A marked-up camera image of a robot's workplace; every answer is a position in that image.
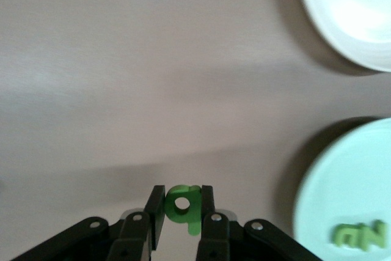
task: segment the green foam letter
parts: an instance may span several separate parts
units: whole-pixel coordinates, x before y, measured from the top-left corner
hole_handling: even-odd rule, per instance
[[[385,248],[386,234],[387,224],[380,220],[375,221],[375,229],[369,226],[363,226],[361,228],[360,248],[363,251],[368,251],[371,243],[378,245],[380,248]]]
[[[347,244],[350,248],[356,248],[359,244],[359,232],[357,226],[340,224],[334,230],[333,242],[338,247]]]
[[[189,207],[180,209],[175,204],[178,198],[186,198]],[[198,235],[201,232],[201,188],[199,186],[174,186],[167,192],[164,211],[169,219],[177,223],[188,223],[188,232]]]

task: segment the beige table surface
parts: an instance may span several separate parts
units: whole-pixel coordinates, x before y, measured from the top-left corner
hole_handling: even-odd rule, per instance
[[[291,233],[303,146],[389,116],[390,92],[300,0],[0,0],[0,260],[159,184],[213,185],[241,224]],[[166,219],[153,261],[198,240]]]

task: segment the green letters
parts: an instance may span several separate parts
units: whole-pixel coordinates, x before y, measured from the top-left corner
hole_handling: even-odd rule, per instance
[[[332,241],[338,247],[347,244],[351,248],[368,251],[370,244],[385,248],[386,239],[387,224],[377,220],[374,222],[373,229],[362,223],[358,225],[340,224],[334,230]]]

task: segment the white plate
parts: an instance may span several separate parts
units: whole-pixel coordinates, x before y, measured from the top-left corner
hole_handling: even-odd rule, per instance
[[[358,127],[312,164],[294,208],[295,239],[324,261],[391,260],[391,119]],[[362,241],[358,227],[387,226],[384,247]],[[338,228],[356,229],[352,247],[335,241]]]
[[[304,0],[327,42],[364,67],[391,72],[391,0]]]

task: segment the white bowl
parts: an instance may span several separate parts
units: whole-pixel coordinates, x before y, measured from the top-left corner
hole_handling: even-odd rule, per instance
[[[391,72],[391,0],[304,0],[327,42],[373,70]]]

